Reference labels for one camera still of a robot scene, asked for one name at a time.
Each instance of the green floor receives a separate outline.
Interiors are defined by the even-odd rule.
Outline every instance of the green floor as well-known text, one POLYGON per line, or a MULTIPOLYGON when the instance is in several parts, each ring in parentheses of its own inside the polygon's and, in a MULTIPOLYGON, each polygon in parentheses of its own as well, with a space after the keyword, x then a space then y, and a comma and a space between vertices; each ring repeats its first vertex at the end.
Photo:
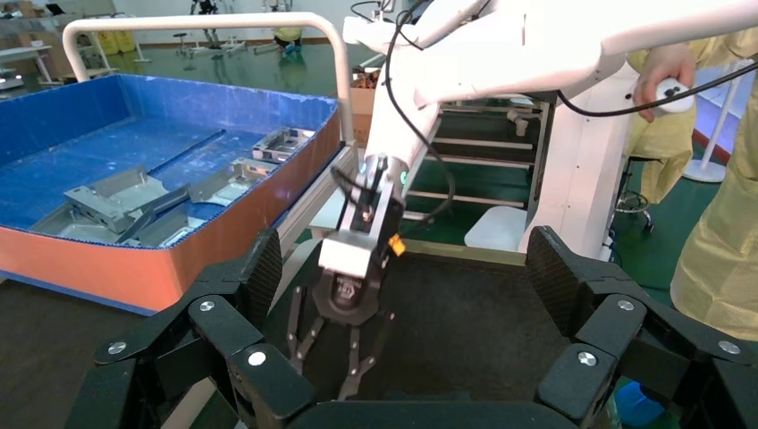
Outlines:
MULTIPOLYGON (((231 58, 224 56, 214 59, 206 56, 194 60, 180 58, 174 54, 173 49, 146 48, 144 52, 146 58, 153 60, 152 63, 134 63, 134 55, 115 55, 110 58, 111 65, 128 73, 287 92, 331 95, 335 91, 333 55, 328 45, 306 45, 302 56, 296 59, 282 59, 277 53, 256 56, 252 49, 231 58)), ((370 58, 373 53, 362 47, 349 46, 349 56, 350 64, 356 64, 370 58)), ((33 92, 38 88, 29 84, 26 90, 15 91, 14 94, 33 92)), ((523 197, 521 194, 528 194, 528 182, 523 177, 501 175, 495 170, 480 167, 459 166, 454 168, 454 174, 461 187, 483 189, 477 192, 482 197, 508 195, 519 199, 523 197)), ((417 186, 423 190, 444 192, 444 189, 439 189, 440 178, 437 167, 429 165, 417 179, 417 186)), ((620 214, 616 217, 614 228, 617 232, 617 251, 624 270, 659 301, 670 303, 668 288, 679 252, 717 189, 718 185, 681 180, 662 204, 651 209, 656 224, 652 235, 642 233, 642 216, 620 214)), ((428 211, 434 204, 416 198, 409 201, 409 208, 428 211)), ((455 204, 448 214, 437 219, 426 231, 416 232, 413 238, 463 244, 466 231, 484 210, 486 207, 478 205, 455 204)), ((208 416, 204 413, 204 418, 213 421, 215 427, 220 427, 221 416, 208 416)), ((666 417, 651 427, 669 428, 677 425, 671 417, 666 417)))

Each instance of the table leg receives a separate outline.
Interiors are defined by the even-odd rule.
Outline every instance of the table leg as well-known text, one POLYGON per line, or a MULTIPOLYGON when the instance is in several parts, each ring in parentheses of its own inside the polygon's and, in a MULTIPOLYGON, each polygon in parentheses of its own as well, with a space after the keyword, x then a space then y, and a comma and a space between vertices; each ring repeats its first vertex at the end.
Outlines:
POLYGON ((42 61, 42 57, 37 54, 34 59, 37 61, 37 67, 39 67, 39 71, 42 72, 42 76, 45 77, 45 83, 52 84, 53 80, 50 79, 50 73, 47 72, 47 67, 45 67, 45 62, 42 61))

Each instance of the stool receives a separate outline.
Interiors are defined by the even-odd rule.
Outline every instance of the stool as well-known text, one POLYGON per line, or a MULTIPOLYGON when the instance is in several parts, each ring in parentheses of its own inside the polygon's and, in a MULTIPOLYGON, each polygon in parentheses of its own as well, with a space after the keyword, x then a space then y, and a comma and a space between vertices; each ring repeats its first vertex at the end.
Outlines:
POLYGON ((627 165, 624 167, 624 172, 621 175, 621 183, 619 184, 619 194, 616 198, 616 212, 617 213, 641 213, 644 215, 647 222, 644 224, 643 232, 652 234, 655 229, 655 223, 650 216, 648 209, 650 208, 650 201, 634 190, 629 189, 629 183, 632 178, 632 163, 633 162, 649 162, 657 161, 656 159, 642 158, 639 156, 630 156, 627 160, 627 165))
POLYGON ((176 56, 187 56, 187 48, 184 46, 184 38, 187 33, 176 33, 173 35, 175 38, 179 38, 179 47, 176 48, 176 56))

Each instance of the white table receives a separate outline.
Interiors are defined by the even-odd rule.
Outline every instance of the white table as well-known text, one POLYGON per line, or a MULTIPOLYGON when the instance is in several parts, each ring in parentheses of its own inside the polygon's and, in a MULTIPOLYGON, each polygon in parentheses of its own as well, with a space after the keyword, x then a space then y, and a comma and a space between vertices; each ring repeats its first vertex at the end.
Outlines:
POLYGON ((47 67, 42 61, 41 53, 50 49, 50 46, 40 47, 12 47, 11 49, 0 50, 0 64, 9 63, 11 61, 19 60, 31 60, 37 62, 39 70, 42 72, 42 76, 45 77, 45 83, 53 84, 53 80, 50 79, 50 73, 47 72, 47 67))

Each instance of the handheld controller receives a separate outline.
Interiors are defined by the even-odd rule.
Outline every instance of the handheld controller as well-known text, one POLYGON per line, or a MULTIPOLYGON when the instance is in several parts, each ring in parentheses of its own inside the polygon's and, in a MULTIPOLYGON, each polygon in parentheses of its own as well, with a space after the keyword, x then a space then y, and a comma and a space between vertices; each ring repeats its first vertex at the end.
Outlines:
MULTIPOLYGON (((664 100, 669 97, 674 97, 677 94, 688 91, 690 88, 682 85, 681 82, 674 78, 668 78, 658 84, 658 88, 655 90, 655 99, 664 100)), ((652 109, 656 118, 660 118, 666 114, 681 114, 692 108, 692 104, 695 103, 693 96, 682 98, 681 100, 672 101, 665 105, 659 105, 652 109)))

